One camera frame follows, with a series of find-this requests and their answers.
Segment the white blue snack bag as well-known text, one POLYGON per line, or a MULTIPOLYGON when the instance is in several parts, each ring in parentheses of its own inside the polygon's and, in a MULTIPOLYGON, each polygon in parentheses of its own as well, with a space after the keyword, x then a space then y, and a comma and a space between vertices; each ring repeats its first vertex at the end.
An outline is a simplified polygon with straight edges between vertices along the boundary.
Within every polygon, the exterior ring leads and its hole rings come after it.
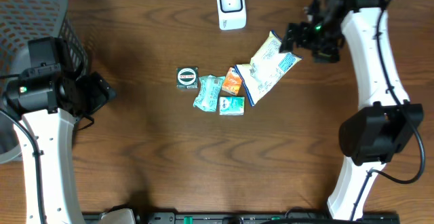
POLYGON ((281 38, 270 31, 266 41, 251 57, 248 64, 236 64, 236 72, 243 81, 249 103, 254 107, 278 81, 300 60, 301 57, 288 52, 280 53, 281 38))

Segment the round white red lid cup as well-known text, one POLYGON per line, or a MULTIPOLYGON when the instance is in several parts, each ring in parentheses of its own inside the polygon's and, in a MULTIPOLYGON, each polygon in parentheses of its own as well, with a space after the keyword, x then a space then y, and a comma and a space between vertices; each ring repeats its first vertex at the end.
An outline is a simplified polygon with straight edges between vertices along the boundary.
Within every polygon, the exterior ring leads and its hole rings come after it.
POLYGON ((197 89, 198 88, 198 68, 183 67, 177 68, 176 85, 179 89, 197 89))

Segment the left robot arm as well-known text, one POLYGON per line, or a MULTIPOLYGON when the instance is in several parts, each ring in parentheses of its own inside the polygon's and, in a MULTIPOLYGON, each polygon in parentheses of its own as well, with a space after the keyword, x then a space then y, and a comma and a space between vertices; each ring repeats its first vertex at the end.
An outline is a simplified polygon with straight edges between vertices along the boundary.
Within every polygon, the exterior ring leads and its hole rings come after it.
POLYGON ((62 64, 33 67, 10 81, 4 93, 24 167, 27 223, 87 223, 73 167, 76 124, 114 99, 97 72, 76 76, 62 64))

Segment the green snack packet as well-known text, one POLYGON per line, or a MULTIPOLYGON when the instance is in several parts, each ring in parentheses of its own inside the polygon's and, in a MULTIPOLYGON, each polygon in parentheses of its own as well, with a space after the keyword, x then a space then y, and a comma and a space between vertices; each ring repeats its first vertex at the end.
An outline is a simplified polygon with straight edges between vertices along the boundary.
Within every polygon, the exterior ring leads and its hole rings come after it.
POLYGON ((193 106, 205 112, 215 112, 223 81, 224 77, 213 75, 200 77, 200 91, 194 100, 193 106))

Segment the orange snack packet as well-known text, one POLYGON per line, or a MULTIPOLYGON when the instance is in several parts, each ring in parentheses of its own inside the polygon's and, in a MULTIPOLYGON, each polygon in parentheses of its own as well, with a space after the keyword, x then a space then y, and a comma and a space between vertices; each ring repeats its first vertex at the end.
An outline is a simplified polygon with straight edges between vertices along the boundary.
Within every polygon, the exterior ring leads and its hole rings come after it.
POLYGON ((242 79, 240 75, 234 67, 231 67, 224 78, 222 90, 236 96, 239 93, 241 85, 242 79))

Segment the small teal white packet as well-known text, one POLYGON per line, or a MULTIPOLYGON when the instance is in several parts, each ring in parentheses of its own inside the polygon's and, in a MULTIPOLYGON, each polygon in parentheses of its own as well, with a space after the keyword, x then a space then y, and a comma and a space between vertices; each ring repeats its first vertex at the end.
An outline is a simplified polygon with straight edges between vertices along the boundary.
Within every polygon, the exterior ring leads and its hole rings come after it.
POLYGON ((243 115, 245 98, 237 96, 219 98, 219 115, 243 115))

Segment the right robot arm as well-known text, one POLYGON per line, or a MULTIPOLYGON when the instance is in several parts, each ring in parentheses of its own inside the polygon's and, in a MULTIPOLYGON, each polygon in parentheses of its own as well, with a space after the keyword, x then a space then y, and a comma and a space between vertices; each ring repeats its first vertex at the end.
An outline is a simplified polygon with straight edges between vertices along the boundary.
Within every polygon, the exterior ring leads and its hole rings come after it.
POLYGON ((288 25, 280 52, 310 50, 319 62, 338 62, 347 45, 357 80, 358 110, 340 126, 344 155, 327 200, 330 218, 356 223, 377 176, 411 138, 419 145, 424 112, 413 104, 396 69, 388 34, 392 0, 313 0, 308 20, 288 25))

